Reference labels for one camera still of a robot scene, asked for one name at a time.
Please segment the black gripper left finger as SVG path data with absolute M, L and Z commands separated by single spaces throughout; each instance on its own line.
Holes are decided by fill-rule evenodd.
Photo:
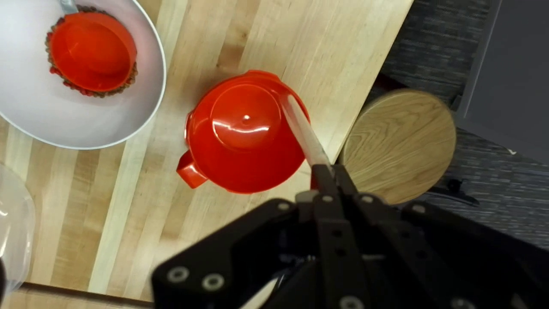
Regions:
M 328 309 L 365 309 L 367 280 L 355 233 L 346 216 L 346 194 L 334 166 L 314 165 L 314 223 L 317 233 L 322 295 Z

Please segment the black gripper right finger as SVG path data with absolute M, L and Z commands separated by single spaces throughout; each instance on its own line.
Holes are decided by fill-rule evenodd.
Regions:
M 358 192 L 341 165 L 333 172 L 364 263 L 372 309 L 475 309 L 472 283 L 443 261 L 422 228 L 372 194 Z

